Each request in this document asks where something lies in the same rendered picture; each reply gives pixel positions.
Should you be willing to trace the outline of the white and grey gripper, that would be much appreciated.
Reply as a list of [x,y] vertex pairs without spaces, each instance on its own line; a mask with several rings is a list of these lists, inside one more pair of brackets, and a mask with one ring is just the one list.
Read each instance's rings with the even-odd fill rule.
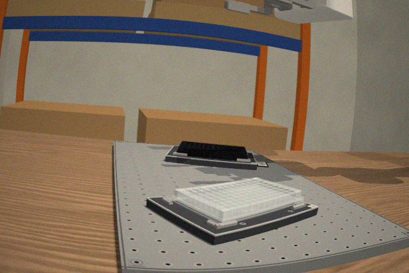
[[352,0],[264,0],[260,8],[238,1],[224,1],[224,8],[234,12],[274,15],[296,24],[352,20]]

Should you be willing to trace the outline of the black microplate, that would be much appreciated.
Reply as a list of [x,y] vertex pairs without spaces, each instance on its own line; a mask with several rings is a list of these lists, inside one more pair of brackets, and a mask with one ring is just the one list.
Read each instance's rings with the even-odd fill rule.
[[178,147],[177,153],[187,153],[187,156],[209,159],[248,159],[246,149],[243,146],[196,143],[189,141],[182,141]]

